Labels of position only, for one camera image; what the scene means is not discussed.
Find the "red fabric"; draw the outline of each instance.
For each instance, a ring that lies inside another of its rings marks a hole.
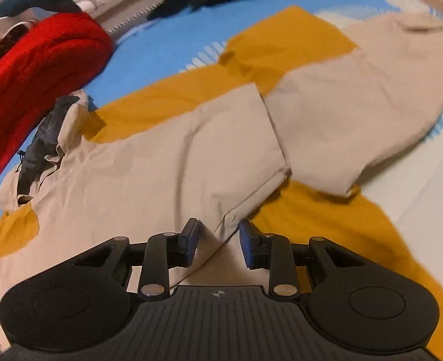
[[[0,60],[0,173],[56,98],[80,89],[113,53],[88,14],[42,20]]]

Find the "blue bed sheet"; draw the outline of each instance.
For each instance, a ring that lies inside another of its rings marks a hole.
[[[119,42],[104,71],[85,90],[101,107],[132,91],[184,69],[214,63],[226,41],[268,16],[299,5],[308,12],[342,13],[353,19],[400,11],[386,0],[240,0],[216,7],[188,10],[130,31]],[[33,133],[22,147],[31,142]],[[16,165],[13,158],[0,176]]]

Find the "silver screw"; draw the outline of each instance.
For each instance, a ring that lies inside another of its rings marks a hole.
[[[165,291],[164,286],[158,283],[148,283],[141,287],[141,293],[143,293],[145,296],[148,297],[159,296],[164,291]]]
[[[293,285],[289,285],[288,283],[283,283],[281,285],[275,286],[275,288],[273,288],[273,291],[278,296],[288,297],[293,296],[297,292],[297,288],[295,288]]]

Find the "ribbed black surface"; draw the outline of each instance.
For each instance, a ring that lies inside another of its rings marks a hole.
[[[436,361],[425,350],[371,356],[319,335],[293,303],[267,298],[258,286],[185,287],[141,305],[114,338],[71,353],[13,346],[0,361]]]

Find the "yellow fabric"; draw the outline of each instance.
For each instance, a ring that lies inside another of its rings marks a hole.
[[[11,214],[3,213],[0,218],[0,258],[23,248],[38,231],[38,217],[30,203]]]
[[[293,68],[355,47],[330,24],[300,8],[288,8],[233,38],[218,64],[166,78],[91,113],[83,134],[97,143],[122,140],[249,82],[266,95]],[[443,289],[412,259],[383,212],[358,190],[350,198],[331,197],[289,181],[253,221],[262,231],[283,234],[292,242],[325,236],[427,287],[441,311],[429,348],[443,361]],[[29,204],[4,214],[0,257],[25,246],[38,230]]]
[[[443,289],[413,260],[382,210],[358,188],[350,197],[341,198],[287,181],[254,214],[252,222],[263,233],[281,234],[294,243],[308,243],[317,235],[326,237],[425,286],[440,307],[429,350],[443,361]]]
[[[83,134],[99,144],[127,138],[251,82],[264,96],[294,68],[355,47],[335,26],[289,7],[232,38],[218,64],[168,77],[91,113]]]

